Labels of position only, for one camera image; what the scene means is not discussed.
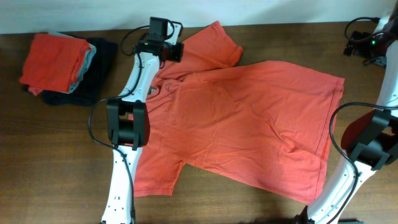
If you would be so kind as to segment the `orange-red t-shirt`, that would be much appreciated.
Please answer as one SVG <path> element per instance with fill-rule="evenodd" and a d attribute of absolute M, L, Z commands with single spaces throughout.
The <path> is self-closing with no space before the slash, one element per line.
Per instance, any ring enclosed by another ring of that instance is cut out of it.
<path fill-rule="evenodd" d="M 313 202 L 325 183 L 344 79 L 283 61 L 240 66 L 243 49 L 219 22 L 184 44 L 181 62 L 167 63 L 151 84 L 135 196 L 171 195 L 190 164 Z"/>

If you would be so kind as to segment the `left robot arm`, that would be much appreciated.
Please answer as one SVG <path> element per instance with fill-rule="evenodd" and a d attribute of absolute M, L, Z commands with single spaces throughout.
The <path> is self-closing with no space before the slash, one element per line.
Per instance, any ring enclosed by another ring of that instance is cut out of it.
<path fill-rule="evenodd" d="M 134 178 L 143 147 L 149 141 L 146 105 L 150 85 L 166 61 L 180 62 L 183 44 L 180 22 L 151 17 L 149 31 L 134 46 L 134 66 L 119 96 L 106 104 L 108 138 L 113 150 L 113 170 L 108 201 L 101 222 L 135 223 Z"/>

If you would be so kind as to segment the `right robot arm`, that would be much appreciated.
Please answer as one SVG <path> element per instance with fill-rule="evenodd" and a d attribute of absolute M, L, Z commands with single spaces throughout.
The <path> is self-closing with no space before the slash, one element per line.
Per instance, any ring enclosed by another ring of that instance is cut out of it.
<path fill-rule="evenodd" d="M 294 223 L 340 223 L 360 186 L 397 160 L 397 9 L 369 21 L 377 25 L 374 32 L 345 34 L 344 54 L 364 58 L 364 65 L 385 68 L 379 97 L 375 104 L 358 103 L 371 111 L 346 128 L 339 144 L 333 143 L 341 154 L 339 164 L 322 193 L 295 216 Z"/>

